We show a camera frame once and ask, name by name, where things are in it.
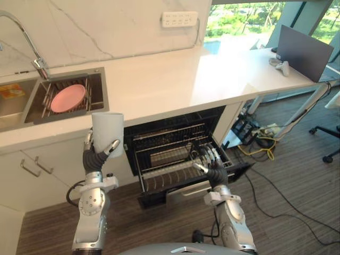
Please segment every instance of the white cup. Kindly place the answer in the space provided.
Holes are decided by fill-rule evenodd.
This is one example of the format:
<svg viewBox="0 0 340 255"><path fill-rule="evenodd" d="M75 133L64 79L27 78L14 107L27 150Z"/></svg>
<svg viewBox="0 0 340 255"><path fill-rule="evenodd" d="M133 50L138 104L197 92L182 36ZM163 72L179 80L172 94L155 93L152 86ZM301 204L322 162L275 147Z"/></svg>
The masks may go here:
<svg viewBox="0 0 340 255"><path fill-rule="evenodd" d="M109 158L115 158L123 153L124 115L121 113L92 113L93 146L95 152L102 152L114 140L120 144L110 153Z"/></svg>

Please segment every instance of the office chair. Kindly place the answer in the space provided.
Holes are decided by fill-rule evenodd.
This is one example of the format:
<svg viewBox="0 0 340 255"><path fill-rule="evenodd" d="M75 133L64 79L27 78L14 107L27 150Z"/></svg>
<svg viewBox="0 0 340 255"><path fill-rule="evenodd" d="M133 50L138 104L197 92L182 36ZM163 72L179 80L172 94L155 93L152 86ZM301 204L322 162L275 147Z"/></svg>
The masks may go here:
<svg viewBox="0 0 340 255"><path fill-rule="evenodd" d="M332 109L332 108L339 108L340 107L340 91L328 102L327 105L325 105L326 109ZM336 126L336 131L324 128L322 126L316 126L313 127L311 130L309 130L309 133L315 134L317 130L322 130L328 134L331 134L334 137L338 137L340 139L340 125ZM340 153L340 149L334 151L333 153L329 154L328 156L325 156L322 158L322 161L325 163L332 163L333 157L335 154Z"/></svg>
<svg viewBox="0 0 340 255"><path fill-rule="evenodd" d="M324 131L324 132L326 132L328 134L331 134L334 137L338 137L340 139L340 125L336 126L336 130L338 132L330 130L330 129L326 129L326 128L322 127L322 126L316 126L316 127L313 127L311 130L309 130L309 133L315 134L315 132L318 129L322 130L322 131ZM325 162L325 163L332 163L333 162L333 156L338 154L338 153L340 153L340 149L334 151L333 153L329 154L328 156L323 157L322 161Z"/></svg>

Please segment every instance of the laptop screen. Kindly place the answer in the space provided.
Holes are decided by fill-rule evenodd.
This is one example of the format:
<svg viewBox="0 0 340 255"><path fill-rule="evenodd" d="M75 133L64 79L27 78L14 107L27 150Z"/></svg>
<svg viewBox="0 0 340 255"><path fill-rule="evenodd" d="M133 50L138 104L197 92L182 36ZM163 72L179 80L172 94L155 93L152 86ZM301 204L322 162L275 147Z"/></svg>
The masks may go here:
<svg viewBox="0 0 340 255"><path fill-rule="evenodd" d="M319 81L333 49L322 41L281 26L277 58L288 61L289 66L314 82Z"/></svg>

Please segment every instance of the robot finger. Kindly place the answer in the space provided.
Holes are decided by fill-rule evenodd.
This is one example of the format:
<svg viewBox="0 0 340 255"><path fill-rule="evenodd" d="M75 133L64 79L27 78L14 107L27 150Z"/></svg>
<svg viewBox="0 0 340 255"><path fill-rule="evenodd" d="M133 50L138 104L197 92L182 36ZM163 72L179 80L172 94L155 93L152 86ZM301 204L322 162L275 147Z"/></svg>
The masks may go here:
<svg viewBox="0 0 340 255"><path fill-rule="evenodd" d="M93 150L93 130L90 128L90 130L87 132L84 140L84 151L85 150Z"/></svg>
<svg viewBox="0 0 340 255"><path fill-rule="evenodd" d="M207 151L207 153L208 153L208 155L209 155L209 158L210 158L210 160L211 160L211 163L213 163L213 162L215 161L215 156L214 156L212 150L211 150L208 146L206 146L206 145L204 145L203 147L204 147L205 150Z"/></svg>
<svg viewBox="0 0 340 255"><path fill-rule="evenodd" d="M197 170L201 171L204 174L206 174L209 171L208 167L202 166L202 165L197 164L197 163L192 163L192 166L194 168L196 168Z"/></svg>
<svg viewBox="0 0 340 255"><path fill-rule="evenodd" d="M216 167L218 166L222 166L223 163L222 163L222 160L221 160L221 157L219 156L216 148L214 148L214 146L212 146L210 143L208 144L208 147L211 149L212 153L214 154L214 164L216 164Z"/></svg>
<svg viewBox="0 0 340 255"><path fill-rule="evenodd" d="M207 166L209 166L211 164L211 159L207 153L207 151L205 149L201 149L201 153L204 156L206 162L207 162Z"/></svg>
<svg viewBox="0 0 340 255"><path fill-rule="evenodd" d="M110 155L110 153L112 152L112 151L114 151L117 147L118 147L118 145L121 143L121 141L120 140L114 140L108 147L106 147L106 149L104 149L104 153L106 154L106 155Z"/></svg>

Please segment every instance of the drain rack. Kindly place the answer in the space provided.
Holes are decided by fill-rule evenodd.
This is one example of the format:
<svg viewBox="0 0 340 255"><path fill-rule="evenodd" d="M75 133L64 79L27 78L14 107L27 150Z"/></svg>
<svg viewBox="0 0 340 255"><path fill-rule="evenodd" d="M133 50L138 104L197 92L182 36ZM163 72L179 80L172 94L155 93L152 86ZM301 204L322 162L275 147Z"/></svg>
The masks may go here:
<svg viewBox="0 0 340 255"><path fill-rule="evenodd" d="M141 187L145 193L205 179L200 171L192 167L192 163L203 164L199 151L207 144L217 149L225 167L232 165L207 132L205 123L139 135L133 138L133 144Z"/></svg>
<svg viewBox="0 0 340 255"><path fill-rule="evenodd" d="M51 81L48 83L48 86L46 84L42 83L43 88L46 90L44 99L42 101L42 105L44 106L44 110L42 111L41 118L44 117L50 117L52 115L57 115L61 113L55 113L51 110L51 103L53 101L53 98L63 89L74 85L74 84L81 84L85 87L86 89L86 94L81 102L81 104L74 109L68 111L68 113L79 111L79 110L86 110L90 111L92 108L92 103L91 103L91 97L92 97L92 87L91 83L89 82L88 76L86 77L79 77L79 78L73 78L73 79L68 79L68 80L63 80L63 81Z"/></svg>

